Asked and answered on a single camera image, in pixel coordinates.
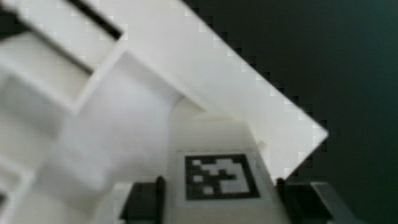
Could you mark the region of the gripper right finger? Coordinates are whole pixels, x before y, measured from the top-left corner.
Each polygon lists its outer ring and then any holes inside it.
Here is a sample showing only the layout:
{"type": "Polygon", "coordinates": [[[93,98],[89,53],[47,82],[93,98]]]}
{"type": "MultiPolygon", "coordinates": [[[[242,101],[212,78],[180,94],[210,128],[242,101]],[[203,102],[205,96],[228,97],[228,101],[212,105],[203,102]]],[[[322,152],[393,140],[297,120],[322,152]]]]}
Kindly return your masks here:
{"type": "Polygon", "coordinates": [[[359,218],[327,182],[278,179],[278,193],[292,224],[359,224],[359,218]]]}

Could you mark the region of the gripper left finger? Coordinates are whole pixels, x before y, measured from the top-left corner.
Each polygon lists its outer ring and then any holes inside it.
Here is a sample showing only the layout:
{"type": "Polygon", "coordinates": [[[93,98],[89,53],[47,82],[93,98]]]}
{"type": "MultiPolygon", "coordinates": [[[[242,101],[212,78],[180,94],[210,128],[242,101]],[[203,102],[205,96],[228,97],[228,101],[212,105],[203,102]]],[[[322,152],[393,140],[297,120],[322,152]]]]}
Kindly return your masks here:
{"type": "Polygon", "coordinates": [[[118,183],[100,199],[89,224],[164,224],[168,182],[118,183]]]}

